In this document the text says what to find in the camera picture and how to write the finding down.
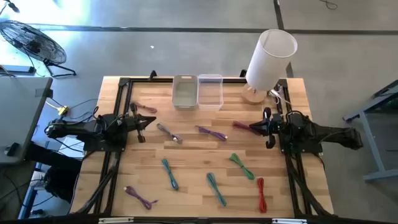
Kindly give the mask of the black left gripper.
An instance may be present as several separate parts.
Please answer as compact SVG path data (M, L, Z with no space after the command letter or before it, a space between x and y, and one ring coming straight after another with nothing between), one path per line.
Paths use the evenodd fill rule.
M135 103L131 103L130 109L132 112L132 116L127 119L127 129L128 131L137 131L137 138L140 143L144 143L146 141L143 130L146 129L148 125L150 125L153 121L156 120L155 116L144 116L137 112L137 106Z

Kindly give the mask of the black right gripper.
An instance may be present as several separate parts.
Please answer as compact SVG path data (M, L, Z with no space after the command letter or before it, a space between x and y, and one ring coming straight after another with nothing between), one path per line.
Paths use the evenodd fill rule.
M265 136L268 137L268 140L266 141L266 148L267 149L272 149L275 144L275 134L279 133L279 129L282 123L282 117L279 113L271 113L271 109L269 107L264 108L264 115L263 115L264 121L266 122L265 125ZM250 124L250 129L252 132L256 134L263 134L264 131L262 129L256 128L256 127L261 127L264 125L264 121L258 121L256 123Z

